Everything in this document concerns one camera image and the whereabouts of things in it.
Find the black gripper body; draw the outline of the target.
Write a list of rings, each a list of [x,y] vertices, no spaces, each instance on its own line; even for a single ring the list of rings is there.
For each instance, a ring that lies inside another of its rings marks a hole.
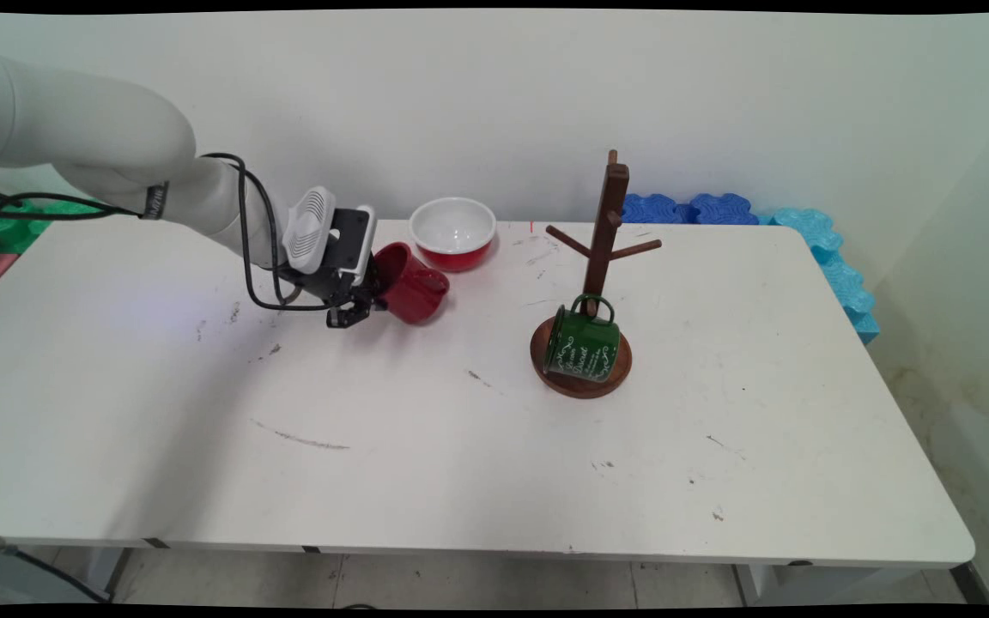
[[[280,278],[294,286],[282,301],[290,312],[326,312],[340,299],[361,296],[367,266],[376,266],[372,242],[377,216],[372,207],[332,210],[329,223],[312,223],[310,216],[290,209],[282,235],[287,262]]]

